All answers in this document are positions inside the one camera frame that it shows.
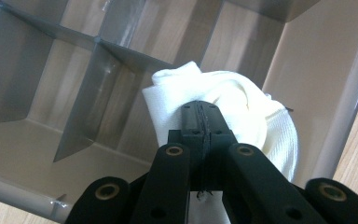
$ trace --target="white towel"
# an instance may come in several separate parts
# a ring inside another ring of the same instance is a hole
[[[160,146],[167,143],[168,130],[181,128],[183,104],[209,102],[220,108],[239,143],[260,148],[289,181],[293,180],[298,159],[295,125],[285,107],[247,77],[227,71],[202,73],[190,62],[156,72],[152,79],[154,86],[143,89],[143,94]],[[215,220],[226,222],[227,217]]]

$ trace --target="white cloth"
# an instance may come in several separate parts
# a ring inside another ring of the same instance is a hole
[[[209,102],[219,107],[239,143],[260,148],[289,181],[293,180],[298,159],[295,125],[285,107],[247,77],[227,71],[202,73],[190,62],[156,72],[152,80],[154,86],[143,89],[143,94],[160,146],[167,143],[168,130],[181,128],[183,104]]]

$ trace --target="storage organizer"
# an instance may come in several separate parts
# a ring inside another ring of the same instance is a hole
[[[0,201],[64,221],[92,181],[144,174],[154,72],[194,61],[261,88],[285,23],[317,2],[1,1]]]

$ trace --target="folded fabric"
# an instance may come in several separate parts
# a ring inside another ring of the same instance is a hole
[[[160,146],[167,143],[168,130],[181,128],[183,104],[195,100],[209,102],[220,108],[239,143],[260,148],[289,181],[293,180],[298,160],[295,125],[286,108],[271,100],[247,77],[228,71],[202,73],[190,62],[177,69],[156,72],[152,80],[154,85],[143,89],[143,94]],[[199,211],[205,205],[194,200],[192,203],[190,208]],[[220,220],[226,222],[227,216]]]

